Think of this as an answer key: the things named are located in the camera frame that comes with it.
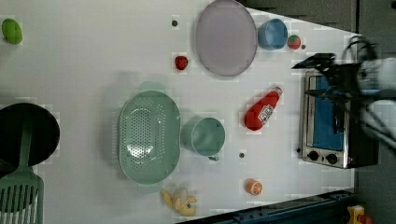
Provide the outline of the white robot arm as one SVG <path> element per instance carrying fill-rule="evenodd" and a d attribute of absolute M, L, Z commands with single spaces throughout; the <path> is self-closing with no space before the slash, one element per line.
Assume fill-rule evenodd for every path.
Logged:
<path fill-rule="evenodd" d="M 316 53 L 293 66 L 314 69 L 323 75 L 328 86 L 308 90 L 317 97 L 343 106 L 358 101 L 356 112 L 349 116 L 364 131 L 387 147 L 395 148 L 395 60 L 371 58 L 358 63 L 338 63 L 333 53 Z"/>

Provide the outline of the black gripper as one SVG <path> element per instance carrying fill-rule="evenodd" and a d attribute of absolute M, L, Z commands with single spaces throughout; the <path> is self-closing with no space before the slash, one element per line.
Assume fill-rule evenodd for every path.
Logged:
<path fill-rule="evenodd" d="M 304 93 L 329 101 L 343 101 L 356 98 L 361 94 L 358 87 L 359 63 L 335 64 L 334 53 L 316 53 L 295 64 L 292 69 L 324 68 L 329 88 L 327 90 L 307 90 Z"/>

